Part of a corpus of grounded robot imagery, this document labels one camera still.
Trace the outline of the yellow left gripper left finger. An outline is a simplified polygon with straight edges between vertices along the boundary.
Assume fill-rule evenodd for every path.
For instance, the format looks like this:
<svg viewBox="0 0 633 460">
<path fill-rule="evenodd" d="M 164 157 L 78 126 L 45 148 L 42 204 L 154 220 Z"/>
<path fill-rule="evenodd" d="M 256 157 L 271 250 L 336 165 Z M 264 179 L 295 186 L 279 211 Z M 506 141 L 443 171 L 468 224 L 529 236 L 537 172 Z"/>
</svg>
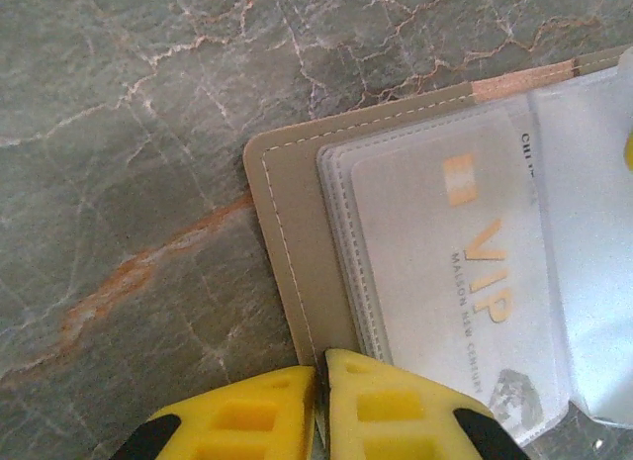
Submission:
<svg viewBox="0 0 633 460">
<path fill-rule="evenodd" d="M 309 459 L 316 369 L 293 366 L 166 406 L 118 449 L 120 459 Z"/>
</svg>

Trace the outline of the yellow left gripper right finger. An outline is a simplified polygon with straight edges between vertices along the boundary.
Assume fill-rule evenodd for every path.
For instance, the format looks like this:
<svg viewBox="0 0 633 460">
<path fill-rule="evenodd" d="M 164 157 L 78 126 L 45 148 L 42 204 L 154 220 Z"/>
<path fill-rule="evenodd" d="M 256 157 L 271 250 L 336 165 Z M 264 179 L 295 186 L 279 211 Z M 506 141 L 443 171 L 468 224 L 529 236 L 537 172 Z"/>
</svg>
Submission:
<svg viewBox="0 0 633 460">
<path fill-rule="evenodd" d="M 488 408 L 360 353 L 325 352 L 331 459 L 526 459 Z"/>
</svg>

